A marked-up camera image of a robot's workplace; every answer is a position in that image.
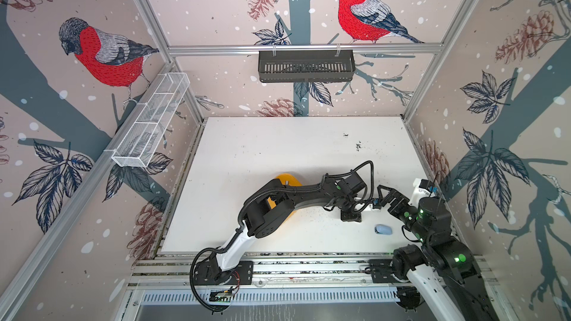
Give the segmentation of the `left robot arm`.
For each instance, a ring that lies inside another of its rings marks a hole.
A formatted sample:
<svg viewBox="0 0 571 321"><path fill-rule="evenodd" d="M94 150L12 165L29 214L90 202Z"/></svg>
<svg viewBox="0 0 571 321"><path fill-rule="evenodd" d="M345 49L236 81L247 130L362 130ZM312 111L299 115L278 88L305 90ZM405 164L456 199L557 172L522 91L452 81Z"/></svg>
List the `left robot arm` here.
<svg viewBox="0 0 571 321"><path fill-rule="evenodd" d="M257 239L270 236L294 212L321 207L341 211L345 222L362 221L362 212L373 203L374 164L371 160L342 174L322 176L309 186L293 186L275 178L250 198L239 211L238 228L223 246L199 251L190 267L190 284L221 285L236 272L246 251Z"/></svg>

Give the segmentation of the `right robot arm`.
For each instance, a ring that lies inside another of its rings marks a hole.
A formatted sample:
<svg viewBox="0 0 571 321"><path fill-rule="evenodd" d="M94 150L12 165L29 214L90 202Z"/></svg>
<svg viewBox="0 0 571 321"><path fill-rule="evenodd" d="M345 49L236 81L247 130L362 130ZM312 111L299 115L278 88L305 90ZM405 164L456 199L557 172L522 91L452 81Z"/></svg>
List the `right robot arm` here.
<svg viewBox="0 0 571 321"><path fill-rule="evenodd" d="M416 180L413 195L383 185L379 205L414 236L395 249L391 267L398 280L413 284L437 320L497 320L474 254L452 231L452 215L435 184Z"/></svg>

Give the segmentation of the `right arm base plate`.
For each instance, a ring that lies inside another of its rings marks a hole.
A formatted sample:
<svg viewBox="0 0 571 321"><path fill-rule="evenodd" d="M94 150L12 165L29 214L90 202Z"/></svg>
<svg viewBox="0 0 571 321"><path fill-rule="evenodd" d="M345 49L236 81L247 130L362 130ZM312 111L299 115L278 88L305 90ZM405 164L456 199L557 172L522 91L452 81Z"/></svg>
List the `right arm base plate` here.
<svg viewBox="0 0 571 321"><path fill-rule="evenodd" d="M365 273L371 276L373 284L400 283L394 276L391 259L370 259Z"/></svg>

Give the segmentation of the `black wall basket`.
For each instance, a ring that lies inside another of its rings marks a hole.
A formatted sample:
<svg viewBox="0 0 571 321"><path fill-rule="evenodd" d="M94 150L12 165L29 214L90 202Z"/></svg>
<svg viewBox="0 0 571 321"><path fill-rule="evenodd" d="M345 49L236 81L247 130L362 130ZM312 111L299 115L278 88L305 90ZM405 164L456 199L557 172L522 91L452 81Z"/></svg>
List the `black wall basket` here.
<svg viewBox="0 0 571 321"><path fill-rule="evenodd" d="M262 83L343 83L352 81L351 50L261 51L258 74Z"/></svg>

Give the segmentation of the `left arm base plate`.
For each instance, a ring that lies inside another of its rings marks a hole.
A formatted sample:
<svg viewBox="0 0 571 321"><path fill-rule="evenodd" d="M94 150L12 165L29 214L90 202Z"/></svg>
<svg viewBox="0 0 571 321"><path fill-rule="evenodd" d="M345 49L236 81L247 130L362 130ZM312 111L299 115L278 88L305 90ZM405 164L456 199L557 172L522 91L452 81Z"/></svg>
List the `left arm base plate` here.
<svg viewBox="0 0 571 321"><path fill-rule="evenodd" d="M199 262L190 272L194 285L251 285L253 262L240 262L235 268L223 271L216 259Z"/></svg>

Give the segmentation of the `aluminium mounting rail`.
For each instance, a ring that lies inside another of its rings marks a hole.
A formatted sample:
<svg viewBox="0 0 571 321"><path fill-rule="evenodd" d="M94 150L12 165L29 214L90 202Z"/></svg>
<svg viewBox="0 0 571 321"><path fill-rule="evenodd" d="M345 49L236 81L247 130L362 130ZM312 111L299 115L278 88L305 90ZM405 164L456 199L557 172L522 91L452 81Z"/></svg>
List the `aluminium mounting rail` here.
<svg viewBox="0 0 571 321"><path fill-rule="evenodd" d="M161 254L154 259L141 260L135 268L127 288L188 289L193 254ZM366 272L374 259L391 260L386 253L311 254L311 253L247 253L242 257L252 262L251 286L318 287L357 286L373 284Z"/></svg>

